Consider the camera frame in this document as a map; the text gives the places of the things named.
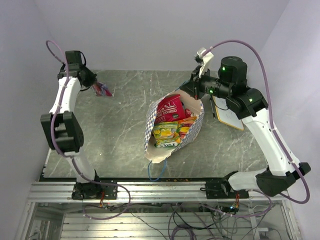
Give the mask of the checkered paper bag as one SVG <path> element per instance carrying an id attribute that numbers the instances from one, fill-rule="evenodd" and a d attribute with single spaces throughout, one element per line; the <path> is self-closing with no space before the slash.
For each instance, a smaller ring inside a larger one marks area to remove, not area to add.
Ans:
<path id="1" fill-rule="evenodd" d="M 194 99 L 177 88 L 149 105 L 144 131 L 144 156 L 149 160 L 147 174 L 152 182 L 150 167 L 163 163 L 161 174 L 172 153 L 192 143 L 198 136 L 205 110 L 201 100 Z"/>

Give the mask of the purple snack packet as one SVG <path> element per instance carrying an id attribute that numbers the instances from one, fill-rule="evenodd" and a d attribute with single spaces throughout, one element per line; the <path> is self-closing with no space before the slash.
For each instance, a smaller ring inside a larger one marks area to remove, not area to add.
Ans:
<path id="1" fill-rule="evenodd" d="M 95 95 L 98 97 L 112 97 L 112 93 L 109 91 L 108 87 L 102 83 L 102 82 L 95 82 L 92 86 L 91 86 L 92 90 L 94 91 Z"/>

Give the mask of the pink chips bag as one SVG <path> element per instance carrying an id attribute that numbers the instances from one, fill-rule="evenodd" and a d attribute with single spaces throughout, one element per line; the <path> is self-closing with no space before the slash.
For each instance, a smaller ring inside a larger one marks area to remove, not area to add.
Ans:
<path id="1" fill-rule="evenodd" d="M 164 98 L 157 106 L 155 124 L 175 122 L 186 117 L 180 94 L 173 94 Z"/>

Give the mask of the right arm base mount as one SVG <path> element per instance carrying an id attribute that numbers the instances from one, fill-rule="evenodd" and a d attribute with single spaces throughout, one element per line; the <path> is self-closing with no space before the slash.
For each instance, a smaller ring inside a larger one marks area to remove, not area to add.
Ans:
<path id="1" fill-rule="evenodd" d="M 204 187 L 199 189 L 205 192 L 207 199 L 248 199 L 247 190 L 234 190 L 230 184 L 223 179 L 217 178 L 207 181 Z"/>

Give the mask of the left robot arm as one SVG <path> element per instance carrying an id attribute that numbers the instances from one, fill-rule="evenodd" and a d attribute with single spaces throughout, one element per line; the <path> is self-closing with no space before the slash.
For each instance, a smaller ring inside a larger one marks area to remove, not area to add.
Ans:
<path id="1" fill-rule="evenodd" d="M 40 117 L 40 123 L 49 147 L 64 157 L 76 174 L 72 199 L 97 199 L 103 188 L 84 153 L 84 133 L 74 114 L 78 94 L 90 88 L 97 75 L 87 68 L 87 60 L 81 51 L 66 51 L 65 57 L 66 62 L 57 75 L 58 91 L 54 104 L 49 113 Z"/>

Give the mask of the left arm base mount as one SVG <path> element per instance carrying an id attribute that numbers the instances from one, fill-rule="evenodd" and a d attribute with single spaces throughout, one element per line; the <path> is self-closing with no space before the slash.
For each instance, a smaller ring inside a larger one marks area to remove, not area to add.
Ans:
<path id="1" fill-rule="evenodd" d="M 118 188 L 116 186 L 101 185 L 91 182 L 76 182 L 73 186 L 71 199 L 79 201 L 97 199 L 115 200 L 117 198 L 117 193 Z"/>

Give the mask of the yellow green candy bag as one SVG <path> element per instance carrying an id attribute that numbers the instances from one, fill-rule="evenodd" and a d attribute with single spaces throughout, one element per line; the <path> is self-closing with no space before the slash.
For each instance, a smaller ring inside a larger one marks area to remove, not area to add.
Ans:
<path id="1" fill-rule="evenodd" d="M 181 143 L 177 129 L 177 121 L 157 123 L 152 129 L 152 134 L 155 138 L 154 146 L 156 148 L 177 147 Z"/>

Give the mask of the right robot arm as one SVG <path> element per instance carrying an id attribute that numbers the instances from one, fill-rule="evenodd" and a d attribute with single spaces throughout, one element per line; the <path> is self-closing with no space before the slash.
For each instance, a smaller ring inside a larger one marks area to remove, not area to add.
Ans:
<path id="1" fill-rule="evenodd" d="M 227 56 L 220 62 L 218 76 L 210 75 L 209 63 L 195 57 L 198 66 L 180 90 L 199 100 L 207 94 L 224 99 L 227 110 L 250 130 L 262 150 L 267 168 L 258 171 L 234 171 L 224 177 L 221 194 L 233 197 L 240 190 L 258 190 L 269 197 L 281 194 L 310 172 L 307 162 L 300 162 L 281 140 L 271 119 L 271 106 L 263 94 L 247 85 L 247 64 L 239 57 Z"/>

